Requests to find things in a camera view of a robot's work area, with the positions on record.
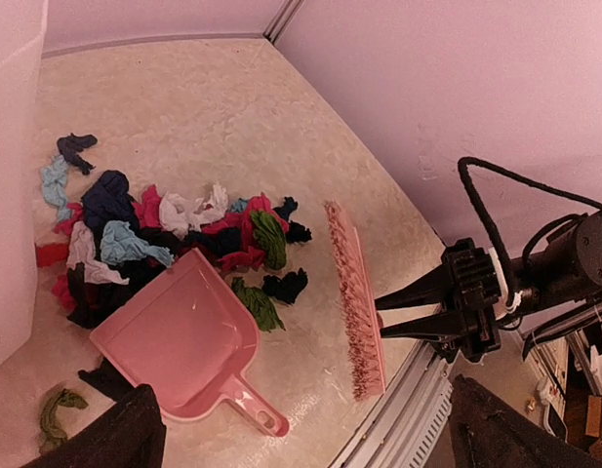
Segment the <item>pink plastic dustpan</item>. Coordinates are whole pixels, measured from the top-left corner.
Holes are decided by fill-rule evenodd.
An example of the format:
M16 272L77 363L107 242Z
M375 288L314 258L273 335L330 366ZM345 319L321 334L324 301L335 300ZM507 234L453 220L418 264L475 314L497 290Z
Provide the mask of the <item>pink plastic dustpan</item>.
M95 327L90 340L131 384L150 385L175 421L203 419L227 402L268 436L290 430L245 378L260 346L255 319L197 249Z

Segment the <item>pink hand brush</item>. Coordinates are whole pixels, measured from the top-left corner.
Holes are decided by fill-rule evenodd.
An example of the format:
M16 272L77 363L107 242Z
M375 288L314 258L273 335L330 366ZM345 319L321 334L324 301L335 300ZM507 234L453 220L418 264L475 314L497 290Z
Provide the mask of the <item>pink hand brush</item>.
M339 275L353 397L363 401L386 389L379 315L357 229L337 202L327 201L324 208Z

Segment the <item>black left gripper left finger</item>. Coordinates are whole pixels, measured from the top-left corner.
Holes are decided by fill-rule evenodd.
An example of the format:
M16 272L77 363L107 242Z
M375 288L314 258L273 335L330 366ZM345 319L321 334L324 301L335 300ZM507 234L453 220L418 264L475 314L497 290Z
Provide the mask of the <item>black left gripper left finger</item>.
M160 467L167 428L154 391L141 384L59 448L28 467Z

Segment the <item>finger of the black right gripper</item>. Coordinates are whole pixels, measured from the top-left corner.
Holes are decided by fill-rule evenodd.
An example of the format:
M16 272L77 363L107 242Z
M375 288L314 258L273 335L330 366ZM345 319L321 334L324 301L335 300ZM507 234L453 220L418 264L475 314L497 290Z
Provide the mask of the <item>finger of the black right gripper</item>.
M378 311L436 304L445 296L445 268L437 266L407 287L375 299Z
M444 323L447 313L436 313L415 320L382 328L381 338L413 338L427 341L440 341L446 333Z

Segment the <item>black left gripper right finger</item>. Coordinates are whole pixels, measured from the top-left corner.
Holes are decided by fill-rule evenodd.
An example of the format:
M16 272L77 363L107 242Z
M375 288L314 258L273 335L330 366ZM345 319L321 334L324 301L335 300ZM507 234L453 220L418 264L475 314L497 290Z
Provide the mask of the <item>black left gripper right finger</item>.
M477 380L458 375L449 417L458 467L602 467L528 420Z

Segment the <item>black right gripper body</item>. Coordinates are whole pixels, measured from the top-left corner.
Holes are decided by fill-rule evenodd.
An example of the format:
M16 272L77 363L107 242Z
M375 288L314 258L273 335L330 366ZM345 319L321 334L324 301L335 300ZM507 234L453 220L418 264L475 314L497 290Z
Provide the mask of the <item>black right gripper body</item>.
M458 318L457 336L442 345L442 357L453 362L459 354L479 362L501 348L494 305L501 289L491 257L470 238L460 239L442 254L448 268L451 291L444 300L448 313Z

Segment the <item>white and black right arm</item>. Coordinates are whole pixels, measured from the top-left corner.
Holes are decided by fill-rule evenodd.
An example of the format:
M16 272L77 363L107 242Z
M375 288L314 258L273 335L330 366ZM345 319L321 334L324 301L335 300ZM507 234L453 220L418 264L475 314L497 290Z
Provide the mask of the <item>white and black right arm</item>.
M602 298L602 211L545 225L502 273L493 250L457 241L441 263L406 288L376 299L379 311L437 304L437 313L381 329L382 338L430 343L446 361L477 363L501 346L500 329L569 301Z

